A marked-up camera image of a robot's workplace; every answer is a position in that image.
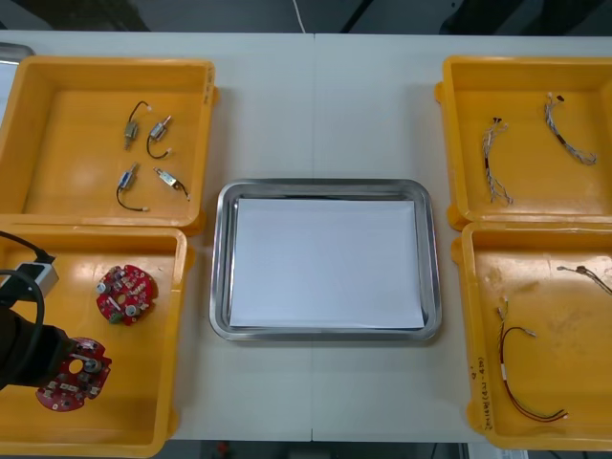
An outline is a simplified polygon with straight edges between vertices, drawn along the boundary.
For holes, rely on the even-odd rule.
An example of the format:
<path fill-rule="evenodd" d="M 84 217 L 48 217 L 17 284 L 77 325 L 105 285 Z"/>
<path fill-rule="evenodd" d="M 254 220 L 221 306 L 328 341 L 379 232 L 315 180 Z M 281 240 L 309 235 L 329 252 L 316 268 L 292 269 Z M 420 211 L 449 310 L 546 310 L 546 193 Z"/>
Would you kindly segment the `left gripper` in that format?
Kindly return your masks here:
<path fill-rule="evenodd" d="M 78 374 L 76 350 L 77 342 L 62 329 L 45 324 L 44 314 L 31 322 L 13 309 L 1 309 L 1 389 L 41 387 L 56 375 Z"/>

